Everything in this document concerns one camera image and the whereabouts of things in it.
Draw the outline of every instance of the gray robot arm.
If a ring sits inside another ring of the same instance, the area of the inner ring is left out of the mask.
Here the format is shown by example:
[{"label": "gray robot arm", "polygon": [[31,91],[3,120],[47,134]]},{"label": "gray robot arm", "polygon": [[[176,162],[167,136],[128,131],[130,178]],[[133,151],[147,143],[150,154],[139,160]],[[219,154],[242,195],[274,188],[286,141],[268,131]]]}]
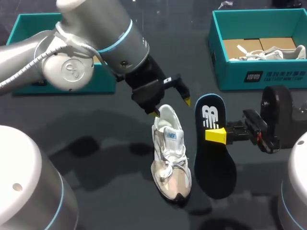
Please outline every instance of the gray robot arm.
[{"label": "gray robot arm", "polygon": [[170,87],[189,104],[188,88],[180,77],[163,74],[117,0],[57,0],[57,8],[63,19],[53,31],[0,49],[0,68],[5,70],[0,74],[0,94],[41,79],[64,91],[81,89],[92,77],[97,56],[126,81],[132,99],[147,114],[158,115],[155,106]]}]

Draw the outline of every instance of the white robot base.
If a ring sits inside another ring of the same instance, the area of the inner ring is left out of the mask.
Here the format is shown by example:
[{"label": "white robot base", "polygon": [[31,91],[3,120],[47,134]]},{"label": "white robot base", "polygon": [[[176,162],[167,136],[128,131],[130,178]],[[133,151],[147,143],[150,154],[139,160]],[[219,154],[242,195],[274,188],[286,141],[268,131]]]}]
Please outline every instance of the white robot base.
[{"label": "white robot base", "polygon": [[278,215],[284,230],[307,230],[307,133],[292,149],[281,186]]},{"label": "white robot base", "polygon": [[0,126],[0,230],[75,230],[76,197],[25,133]]}]

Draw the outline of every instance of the white sneaker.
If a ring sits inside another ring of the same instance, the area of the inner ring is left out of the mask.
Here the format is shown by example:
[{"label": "white sneaker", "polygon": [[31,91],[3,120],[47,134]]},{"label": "white sneaker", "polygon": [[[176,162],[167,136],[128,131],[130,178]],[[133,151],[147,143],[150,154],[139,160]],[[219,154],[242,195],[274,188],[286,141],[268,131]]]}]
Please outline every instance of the white sneaker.
[{"label": "white sneaker", "polygon": [[280,49],[275,46],[262,51],[255,50],[247,52],[242,46],[237,45],[238,49],[245,54],[245,57],[229,59],[229,61],[255,61],[255,60],[284,60],[284,59],[306,59],[306,49],[300,45],[296,49]]},{"label": "white sneaker", "polygon": [[183,130],[171,106],[162,105],[159,111],[160,118],[155,118],[152,127],[154,161],[151,171],[161,194],[180,202],[188,197],[192,185]]}]

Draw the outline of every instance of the shoelace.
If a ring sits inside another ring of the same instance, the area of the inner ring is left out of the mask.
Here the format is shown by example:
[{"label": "shoelace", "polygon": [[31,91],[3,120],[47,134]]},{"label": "shoelace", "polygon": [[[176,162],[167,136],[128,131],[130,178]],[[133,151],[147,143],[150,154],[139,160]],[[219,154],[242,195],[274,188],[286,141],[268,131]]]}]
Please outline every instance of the shoelace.
[{"label": "shoelace", "polygon": [[245,50],[242,46],[240,45],[237,45],[238,49],[245,54],[246,56],[246,59],[247,60],[266,60],[266,55],[264,54],[263,50],[254,50],[254,51],[251,51],[251,52],[248,52],[247,50]]},{"label": "shoelace", "polygon": [[170,152],[164,153],[163,156],[166,159],[165,164],[167,168],[160,172],[160,177],[162,180],[166,180],[168,177],[170,177],[173,174],[174,168],[180,168],[186,173],[186,175],[188,175],[188,172],[183,167],[183,165],[187,163],[187,160],[188,160],[185,153],[180,158],[173,160],[173,161],[169,159]]}]

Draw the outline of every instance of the shoe sole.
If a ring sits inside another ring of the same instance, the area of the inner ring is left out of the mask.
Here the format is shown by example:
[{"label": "shoe sole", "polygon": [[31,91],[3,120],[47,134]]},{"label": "shoe sole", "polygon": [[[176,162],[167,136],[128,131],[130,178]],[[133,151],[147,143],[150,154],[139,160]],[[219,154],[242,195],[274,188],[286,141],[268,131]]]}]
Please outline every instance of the shoe sole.
[{"label": "shoe sole", "polygon": [[211,127],[204,127],[203,122],[207,122],[202,111],[204,106],[208,110],[209,119],[213,115],[218,117],[215,122],[218,128],[226,127],[226,109],[223,99],[213,93],[199,98],[195,105],[197,130],[195,178],[207,196],[213,199],[223,199],[231,195],[236,186],[236,165],[226,145],[205,140],[205,130],[211,129],[213,124]]}]

